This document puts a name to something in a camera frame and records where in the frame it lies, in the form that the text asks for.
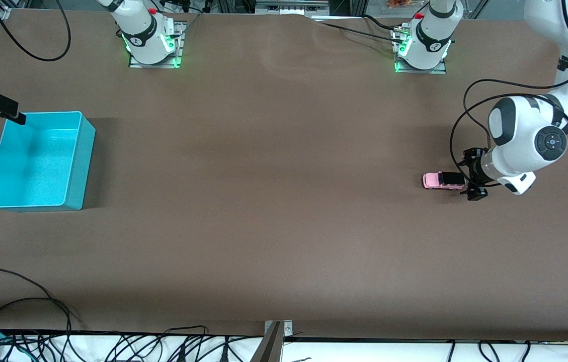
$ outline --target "circular button panel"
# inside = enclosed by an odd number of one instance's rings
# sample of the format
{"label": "circular button panel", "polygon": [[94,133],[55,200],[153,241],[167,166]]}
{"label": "circular button panel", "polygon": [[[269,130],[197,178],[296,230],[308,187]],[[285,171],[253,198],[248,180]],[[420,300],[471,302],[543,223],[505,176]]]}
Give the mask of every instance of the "circular button panel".
{"label": "circular button panel", "polygon": [[535,137],[536,150],[545,160],[554,161],[560,158],[567,147],[565,132],[555,126],[541,128]]}

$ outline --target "metal bracket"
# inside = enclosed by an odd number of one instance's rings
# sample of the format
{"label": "metal bracket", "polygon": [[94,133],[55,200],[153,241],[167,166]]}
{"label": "metal bracket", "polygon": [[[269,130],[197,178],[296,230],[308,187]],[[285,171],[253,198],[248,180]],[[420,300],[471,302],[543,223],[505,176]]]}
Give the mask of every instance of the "metal bracket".
{"label": "metal bracket", "polygon": [[11,8],[2,8],[0,7],[0,15],[2,16],[2,20],[6,20],[9,18],[9,15],[11,14]]}
{"label": "metal bracket", "polygon": [[290,332],[293,332],[292,321],[266,321],[266,335],[259,342],[250,362],[281,362],[286,322],[290,322]]}
{"label": "metal bracket", "polygon": [[[268,328],[273,324],[275,321],[266,321],[264,323],[264,334],[268,333]],[[293,321],[282,321],[284,322],[284,337],[290,337],[293,335]]]}

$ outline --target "white surface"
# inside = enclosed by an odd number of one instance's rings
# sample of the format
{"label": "white surface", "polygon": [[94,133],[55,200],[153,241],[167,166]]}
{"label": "white surface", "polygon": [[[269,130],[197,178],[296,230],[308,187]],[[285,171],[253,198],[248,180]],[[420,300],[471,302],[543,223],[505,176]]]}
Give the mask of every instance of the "white surface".
{"label": "white surface", "polygon": [[[104,362],[105,356],[116,344],[119,337],[116,335],[73,335],[72,344],[81,356],[88,362]],[[183,336],[165,337],[163,341],[164,352],[159,360],[160,348],[157,348],[149,356],[145,357],[145,362],[166,361],[169,355],[183,342]],[[62,348],[65,337],[54,339],[56,346]],[[135,349],[142,348],[153,340],[153,337],[145,337],[134,344]],[[248,362],[252,353],[257,349],[260,338],[245,339],[231,343],[232,349],[244,360]],[[224,337],[215,337],[204,343],[201,347],[201,354],[224,342]],[[493,344],[502,362],[519,362],[526,346],[524,344]],[[293,362],[295,360],[310,357],[309,362],[446,362],[451,344],[449,343],[314,343],[314,342],[293,342],[285,344],[282,353],[282,362]],[[0,358],[8,352],[8,347],[0,348]],[[210,355],[206,356],[202,362],[218,362],[221,357],[222,348],[218,348]],[[484,346],[486,354],[491,355],[488,346]],[[188,355],[187,362],[194,361],[194,354]],[[126,360],[132,352],[125,350],[117,360]],[[67,348],[65,353],[67,362],[79,362],[74,353]],[[232,353],[228,355],[230,362],[237,359]],[[10,362],[29,362],[30,359],[23,353],[14,350],[10,357]],[[452,362],[481,361],[483,357],[478,352],[475,343],[457,343]],[[557,344],[533,344],[532,350],[526,362],[568,362],[568,345]]]}

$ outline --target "green led light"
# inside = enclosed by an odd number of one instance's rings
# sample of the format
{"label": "green led light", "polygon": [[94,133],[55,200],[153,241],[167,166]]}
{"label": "green led light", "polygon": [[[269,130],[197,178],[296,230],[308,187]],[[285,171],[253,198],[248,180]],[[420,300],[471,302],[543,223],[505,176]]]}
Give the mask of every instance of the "green led light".
{"label": "green led light", "polygon": [[161,41],[164,42],[164,47],[166,51],[173,51],[174,43],[169,37],[161,37]]}
{"label": "green led light", "polygon": [[181,56],[180,55],[177,55],[172,60],[172,65],[174,66],[174,68],[181,68]]}
{"label": "green led light", "polygon": [[127,39],[125,39],[125,37],[123,37],[123,42],[125,43],[125,49],[127,50],[127,52],[132,53],[132,51],[129,50],[129,44],[127,44]]}

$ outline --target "mounting plate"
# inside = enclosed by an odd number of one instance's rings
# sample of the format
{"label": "mounting plate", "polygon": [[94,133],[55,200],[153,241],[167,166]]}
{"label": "mounting plate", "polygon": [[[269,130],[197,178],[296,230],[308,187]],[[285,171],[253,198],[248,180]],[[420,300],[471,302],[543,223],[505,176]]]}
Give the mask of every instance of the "mounting plate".
{"label": "mounting plate", "polygon": [[[268,332],[268,328],[273,324],[274,321],[266,321],[264,323],[264,334]],[[284,337],[290,337],[293,335],[293,321],[284,321]]]}
{"label": "mounting plate", "polygon": [[440,60],[440,63],[435,68],[431,69],[417,69],[410,66],[406,60],[399,57],[397,53],[395,53],[395,67],[396,73],[416,73],[416,74],[446,74],[447,69],[445,68],[445,61]]}

